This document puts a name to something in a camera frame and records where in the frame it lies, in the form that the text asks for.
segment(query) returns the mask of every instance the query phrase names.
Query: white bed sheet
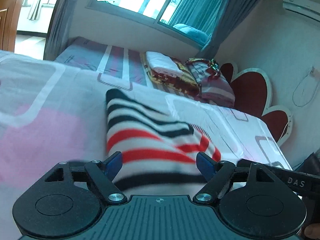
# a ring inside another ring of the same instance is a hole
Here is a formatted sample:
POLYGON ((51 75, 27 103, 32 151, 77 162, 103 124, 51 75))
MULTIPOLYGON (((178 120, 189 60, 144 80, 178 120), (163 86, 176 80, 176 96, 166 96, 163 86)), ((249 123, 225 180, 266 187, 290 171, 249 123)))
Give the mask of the white bed sheet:
POLYGON ((90 70, 0 51, 0 234, 20 237, 15 200, 56 163, 106 158, 105 95, 112 88, 204 129, 236 163, 291 169, 260 119, 90 70))

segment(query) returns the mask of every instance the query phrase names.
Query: human hand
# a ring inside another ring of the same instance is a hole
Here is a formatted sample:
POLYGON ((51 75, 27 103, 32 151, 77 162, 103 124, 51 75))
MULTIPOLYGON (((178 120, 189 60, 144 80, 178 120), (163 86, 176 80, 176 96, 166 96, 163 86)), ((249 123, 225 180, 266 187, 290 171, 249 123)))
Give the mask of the human hand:
POLYGON ((304 235, 311 239, 320 238, 320 224, 312 224, 304 230, 304 235))

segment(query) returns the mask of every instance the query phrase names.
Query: floor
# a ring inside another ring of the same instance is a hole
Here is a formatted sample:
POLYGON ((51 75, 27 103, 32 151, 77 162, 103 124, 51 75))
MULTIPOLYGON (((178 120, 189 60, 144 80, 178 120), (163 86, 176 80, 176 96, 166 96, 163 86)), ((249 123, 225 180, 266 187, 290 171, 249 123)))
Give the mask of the floor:
POLYGON ((17 35, 14 52, 42 60, 44 46, 45 38, 17 35))

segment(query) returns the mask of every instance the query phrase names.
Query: wooden door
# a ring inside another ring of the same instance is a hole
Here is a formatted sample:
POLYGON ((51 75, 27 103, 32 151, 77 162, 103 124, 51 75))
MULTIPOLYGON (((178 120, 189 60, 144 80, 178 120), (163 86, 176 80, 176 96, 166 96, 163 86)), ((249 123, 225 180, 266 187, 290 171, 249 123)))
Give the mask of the wooden door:
POLYGON ((0 49, 14 51, 23 0, 0 0, 0 49))

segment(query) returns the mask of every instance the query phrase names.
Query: doorway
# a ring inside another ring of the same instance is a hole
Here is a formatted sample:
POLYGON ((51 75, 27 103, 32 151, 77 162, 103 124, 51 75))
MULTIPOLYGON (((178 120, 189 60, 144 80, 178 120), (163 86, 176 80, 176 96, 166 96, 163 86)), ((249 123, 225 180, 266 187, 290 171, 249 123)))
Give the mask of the doorway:
POLYGON ((23 0, 15 53, 43 59, 45 38, 57 0, 23 0))

